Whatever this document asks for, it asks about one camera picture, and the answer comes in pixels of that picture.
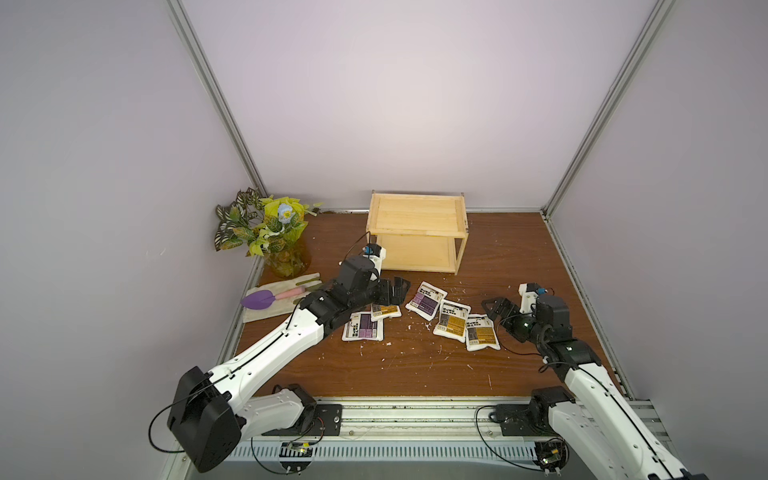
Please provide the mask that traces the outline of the yellow coffee bag small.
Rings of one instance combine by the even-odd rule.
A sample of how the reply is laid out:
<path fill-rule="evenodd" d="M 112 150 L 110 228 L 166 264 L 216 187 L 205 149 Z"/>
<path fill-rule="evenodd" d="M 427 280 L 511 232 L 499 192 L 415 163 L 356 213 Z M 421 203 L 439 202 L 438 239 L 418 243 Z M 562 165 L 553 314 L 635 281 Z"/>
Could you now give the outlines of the yellow coffee bag small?
<path fill-rule="evenodd" d="M 402 316 L 402 312 L 398 305 L 377 305 L 371 306 L 371 319 L 373 321 L 380 321 L 389 318 L 399 318 Z"/>

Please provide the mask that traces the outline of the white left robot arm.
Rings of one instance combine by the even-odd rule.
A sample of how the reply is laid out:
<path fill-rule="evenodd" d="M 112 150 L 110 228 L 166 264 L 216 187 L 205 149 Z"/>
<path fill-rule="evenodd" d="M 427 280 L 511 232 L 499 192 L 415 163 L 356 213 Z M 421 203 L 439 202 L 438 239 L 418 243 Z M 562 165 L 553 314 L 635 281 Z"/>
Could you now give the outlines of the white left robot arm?
<path fill-rule="evenodd" d="M 311 428 L 317 402 L 300 386 L 256 393 L 354 314 L 371 305 L 405 302 L 411 283 L 382 277 L 383 258 L 378 253 L 343 260 L 335 278 L 301 298 L 259 341 L 210 370 L 193 367 L 180 377 L 166 425 L 198 472 L 216 468 L 246 438 L 276 431 L 303 434 Z"/>

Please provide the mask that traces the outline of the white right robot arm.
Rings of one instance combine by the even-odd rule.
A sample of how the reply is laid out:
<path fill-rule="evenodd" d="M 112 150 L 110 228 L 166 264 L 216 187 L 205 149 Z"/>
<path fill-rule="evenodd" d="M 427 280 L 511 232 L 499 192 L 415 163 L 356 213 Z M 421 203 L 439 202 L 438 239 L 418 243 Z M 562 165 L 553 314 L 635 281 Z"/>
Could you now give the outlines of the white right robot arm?
<path fill-rule="evenodd" d="M 572 448 L 598 479 L 705 479 L 693 473 L 644 424 L 613 383 L 600 357 L 576 338 L 565 301 L 524 284 L 520 306 L 483 302 L 515 340 L 532 344 L 559 386 L 532 392 L 528 421 Z"/>

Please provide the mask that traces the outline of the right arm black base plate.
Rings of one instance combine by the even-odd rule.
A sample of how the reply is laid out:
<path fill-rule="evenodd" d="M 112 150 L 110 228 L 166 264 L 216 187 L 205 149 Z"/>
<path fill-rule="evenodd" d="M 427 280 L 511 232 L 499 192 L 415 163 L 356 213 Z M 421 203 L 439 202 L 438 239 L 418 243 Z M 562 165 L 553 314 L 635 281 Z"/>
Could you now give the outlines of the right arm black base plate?
<path fill-rule="evenodd" d="M 549 424 L 549 410 L 556 404 L 575 402 L 575 397 L 564 387 L 536 389 L 528 404 L 497 404 L 488 415 L 500 426 L 503 436 L 557 437 Z"/>

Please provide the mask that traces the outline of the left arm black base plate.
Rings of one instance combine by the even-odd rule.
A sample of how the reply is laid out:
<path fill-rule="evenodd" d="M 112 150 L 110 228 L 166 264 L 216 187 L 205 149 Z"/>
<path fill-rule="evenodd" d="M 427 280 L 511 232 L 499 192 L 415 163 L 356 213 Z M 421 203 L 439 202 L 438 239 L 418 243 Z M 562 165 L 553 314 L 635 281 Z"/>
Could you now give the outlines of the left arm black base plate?
<path fill-rule="evenodd" d="M 288 427 L 268 430 L 262 436 L 339 436 L 343 419 L 343 406 L 341 404 L 318 402 L 298 384 L 290 384 L 283 388 L 276 385 L 272 393 L 279 394 L 284 391 L 294 393 L 300 400 L 302 411 L 297 420 Z"/>

